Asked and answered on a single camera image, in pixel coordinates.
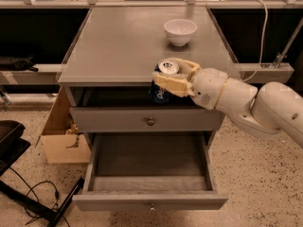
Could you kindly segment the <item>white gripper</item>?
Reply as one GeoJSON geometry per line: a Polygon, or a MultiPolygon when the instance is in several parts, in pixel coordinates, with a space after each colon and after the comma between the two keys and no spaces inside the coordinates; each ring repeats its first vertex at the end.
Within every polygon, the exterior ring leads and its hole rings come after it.
{"type": "Polygon", "coordinates": [[[201,65],[193,61],[172,60],[179,66],[178,73],[153,72],[151,77],[154,83],[175,96],[191,96],[196,105],[213,110],[228,75],[214,68],[201,69],[201,65]]]}

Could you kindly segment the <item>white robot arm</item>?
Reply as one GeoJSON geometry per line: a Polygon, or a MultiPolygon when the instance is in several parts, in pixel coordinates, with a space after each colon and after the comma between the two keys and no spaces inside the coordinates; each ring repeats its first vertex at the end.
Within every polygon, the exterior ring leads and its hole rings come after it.
{"type": "Polygon", "coordinates": [[[303,97],[290,87],[269,82],[257,88],[218,69],[179,58],[160,63],[175,65],[177,71],[153,72],[152,80],[159,87],[226,114],[235,126],[257,138],[270,139],[284,131],[303,147],[303,97]]]}

